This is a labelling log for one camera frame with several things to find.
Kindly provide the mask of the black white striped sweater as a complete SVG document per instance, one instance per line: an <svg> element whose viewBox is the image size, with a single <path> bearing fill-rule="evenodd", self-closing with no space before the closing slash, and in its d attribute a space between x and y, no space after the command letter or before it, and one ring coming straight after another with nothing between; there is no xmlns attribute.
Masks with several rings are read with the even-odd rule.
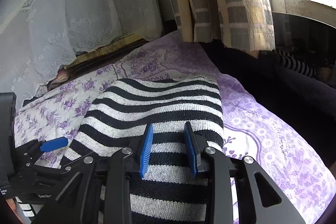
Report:
<svg viewBox="0 0 336 224"><path fill-rule="evenodd" d="M222 147L222 104L214 79L121 79L92 102L61 164L90 152L109 157L152 124L147 173L130 175L133 222L203 223L207 181L192 178L183 137L186 123L209 145Z"/></svg>

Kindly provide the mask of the purple floral bed sheet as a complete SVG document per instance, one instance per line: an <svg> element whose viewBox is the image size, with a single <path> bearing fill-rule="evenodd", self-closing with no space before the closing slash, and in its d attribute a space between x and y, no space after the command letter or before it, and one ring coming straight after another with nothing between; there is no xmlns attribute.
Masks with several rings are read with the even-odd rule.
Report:
<svg viewBox="0 0 336 224"><path fill-rule="evenodd" d="M115 81L128 76L121 65L107 65L29 103L15 117L15 146L60 137L72 142L92 102Z"/></svg>

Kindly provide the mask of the lilac patterned quilt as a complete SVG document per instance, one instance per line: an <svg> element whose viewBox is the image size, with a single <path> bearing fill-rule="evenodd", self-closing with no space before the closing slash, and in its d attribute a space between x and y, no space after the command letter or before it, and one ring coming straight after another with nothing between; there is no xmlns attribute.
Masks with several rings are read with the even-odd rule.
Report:
<svg viewBox="0 0 336 224"><path fill-rule="evenodd" d="M312 128L318 118L311 105L286 103L275 93L267 103L291 112L288 121L277 116L249 94L241 83L218 69L207 51L213 46L181 42L173 32L141 46L114 65L120 78L158 81L184 79L193 74L217 79L222 98L227 155L244 153L257 157L259 164L288 196L306 223L315 223L335 195L335 178L308 141L297 132L296 123Z"/></svg>

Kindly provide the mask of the brown folded blankets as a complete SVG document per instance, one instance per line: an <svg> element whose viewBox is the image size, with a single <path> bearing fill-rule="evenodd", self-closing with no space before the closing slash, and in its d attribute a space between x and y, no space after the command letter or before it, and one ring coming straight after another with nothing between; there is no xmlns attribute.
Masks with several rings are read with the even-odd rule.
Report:
<svg viewBox="0 0 336 224"><path fill-rule="evenodd" d="M74 80L104 65L118 61L132 50L146 43L147 40L133 34L116 40L107 46L98 48L93 52L78 55L73 63L64 65L58 71L56 78L47 84L47 90L50 91L63 83Z"/></svg>

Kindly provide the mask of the person's dark trousers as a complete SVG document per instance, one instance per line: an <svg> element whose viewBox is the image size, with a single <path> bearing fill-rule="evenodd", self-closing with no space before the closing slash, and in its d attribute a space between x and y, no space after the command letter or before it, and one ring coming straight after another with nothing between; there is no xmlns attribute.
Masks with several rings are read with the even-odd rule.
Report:
<svg viewBox="0 0 336 224"><path fill-rule="evenodd" d="M219 40L202 48L221 73L236 78L259 104L295 129L327 167L335 163L335 89Z"/></svg>

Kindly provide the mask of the white lace cover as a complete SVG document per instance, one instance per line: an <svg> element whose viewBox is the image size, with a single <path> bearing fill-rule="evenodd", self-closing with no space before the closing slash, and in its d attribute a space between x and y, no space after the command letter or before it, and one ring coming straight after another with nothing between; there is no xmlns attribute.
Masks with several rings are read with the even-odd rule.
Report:
<svg viewBox="0 0 336 224"><path fill-rule="evenodd" d="M1 92L22 107L77 53L161 31L156 0L1 0Z"/></svg>

